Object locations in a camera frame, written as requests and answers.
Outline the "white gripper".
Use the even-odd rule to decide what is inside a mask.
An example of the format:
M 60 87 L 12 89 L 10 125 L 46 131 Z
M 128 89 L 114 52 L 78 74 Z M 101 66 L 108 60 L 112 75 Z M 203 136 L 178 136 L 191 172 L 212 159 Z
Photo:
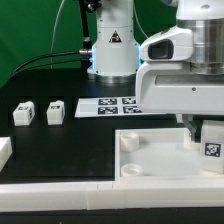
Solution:
M 193 115 L 224 115 L 224 76 L 191 70 L 193 33 L 172 27 L 140 47 L 143 64 L 136 75 L 135 96 L 144 113 L 184 114 L 191 141 L 201 142 L 202 121 Z

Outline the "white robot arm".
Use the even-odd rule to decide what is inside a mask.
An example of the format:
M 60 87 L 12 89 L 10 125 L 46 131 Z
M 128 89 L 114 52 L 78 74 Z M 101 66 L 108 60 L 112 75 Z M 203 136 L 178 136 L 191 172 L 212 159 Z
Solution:
M 224 116 L 224 0 L 161 1 L 177 9 L 176 24 L 138 43 L 134 0 L 84 0 L 97 17 L 97 40 L 80 53 L 91 79 L 134 79 L 141 111 L 181 115 L 199 141 L 206 124 L 195 117 Z

